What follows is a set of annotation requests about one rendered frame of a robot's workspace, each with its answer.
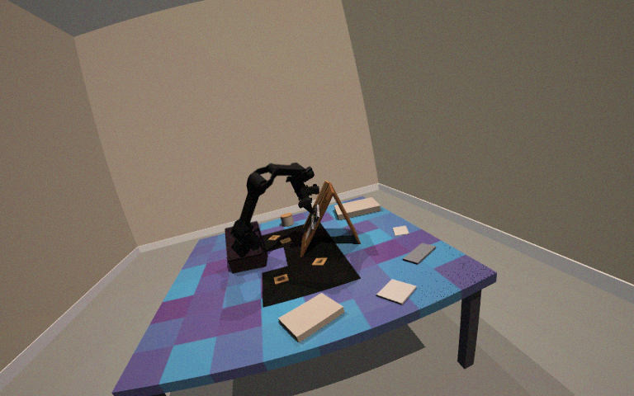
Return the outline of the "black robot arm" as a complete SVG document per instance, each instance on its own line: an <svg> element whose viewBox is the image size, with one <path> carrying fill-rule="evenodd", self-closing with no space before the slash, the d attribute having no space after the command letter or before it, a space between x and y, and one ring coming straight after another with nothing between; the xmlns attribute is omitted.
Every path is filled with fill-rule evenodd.
<svg viewBox="0 0 634 396"><path fill-rule="evenodd" d="M267 181L260 174L270 172L271 178ZM250 222L253 217L255 206L258 202L258 197L265 193L266 189L270 187L276 176L289 176L286 177L286 182L291 182L294 189L300 187L309 179L314 177L312 167L302 167L299 163L285 164L268 164L266 167L258 168L253 172L247 180L248 194L244 202L244 207L241 212L241 216L234 222L234 227L231 230L231 235L235 238L235 241L239 243L240 248L251 247L253 238L252 230L253 224ZM290 177L291 176L291 177ZM319 194L319 186L314 184L313 186L305 186L306 195ZM251 246L250 246L251 245Z"/></svg>

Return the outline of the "grey cylinder with orange top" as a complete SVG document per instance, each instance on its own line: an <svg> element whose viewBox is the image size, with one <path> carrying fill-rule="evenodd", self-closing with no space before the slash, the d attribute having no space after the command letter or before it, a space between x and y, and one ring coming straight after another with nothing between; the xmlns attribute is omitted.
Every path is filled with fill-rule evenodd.
<svg viewBox="0 0 634 396"><path fill-rule="evenodd" d="M280 218L281 218L283 227L288 227L294 224L294 220L291 213L282 214Z"/></svg>

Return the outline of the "grey flat rectangular tile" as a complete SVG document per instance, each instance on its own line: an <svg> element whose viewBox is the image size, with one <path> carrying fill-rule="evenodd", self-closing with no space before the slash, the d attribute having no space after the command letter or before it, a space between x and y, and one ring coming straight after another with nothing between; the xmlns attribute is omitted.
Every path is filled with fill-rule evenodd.
<svg viewBox="0 0 634 396"><path fill-rule="evenodd" d="M418 265L425 257L428 256L429 253L434 250L434 248L436 247L433 245L421 243L412 252L408 253L403 258L403 260Z"/></svg>

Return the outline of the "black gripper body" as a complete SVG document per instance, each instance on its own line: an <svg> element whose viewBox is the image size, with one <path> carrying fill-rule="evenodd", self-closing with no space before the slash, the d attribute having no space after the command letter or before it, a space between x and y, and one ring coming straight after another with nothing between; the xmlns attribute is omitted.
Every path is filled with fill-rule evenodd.
<svg viewBox="0 0 634 396"><path fill-rule="evenodd" d="M298 196L298 200L299 200L299 204L298 204L298 206L299 206L300 208L305 207L305 206L307 206L307 205L309 205L309 204L311 204L311 203L312 203L311 198L309 198L309 196L310 196L310 195L312 196L312 194L310 194L310 195L309 195L309 194L308 194L308 195L306 195L306 192L305 192L305 184L303 184L303 185L302 185L302 186L300 186L300 187L297 187L297 188L296 188L296 189L294 189L294 190L295 190L295 193L296 193L296 194L297 194L297 196Z"/></svg>

